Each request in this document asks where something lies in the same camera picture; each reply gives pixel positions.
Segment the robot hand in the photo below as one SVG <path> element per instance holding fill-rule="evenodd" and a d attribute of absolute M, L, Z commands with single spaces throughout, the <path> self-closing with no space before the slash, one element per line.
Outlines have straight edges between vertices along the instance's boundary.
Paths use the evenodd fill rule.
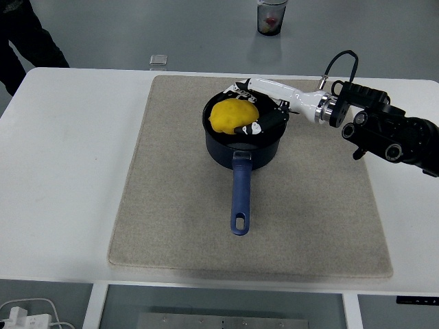
<path fill-rule="evenodd" d="M 256 95 L 261 94 L 275 103 L 273 109 L 260 115 L 258 119 L 233 129 L 235 134 L 242 135 L 257 135 L 278 128 L 288 122 L 291 113 L 302 114 L 312 123 L 329 121 L 335 103 L 333 96 L 322 89 L 306 93 L 263 78 L 236 82 L 228 90 L 246 97 L 248 101 L 255 101 Z"/>

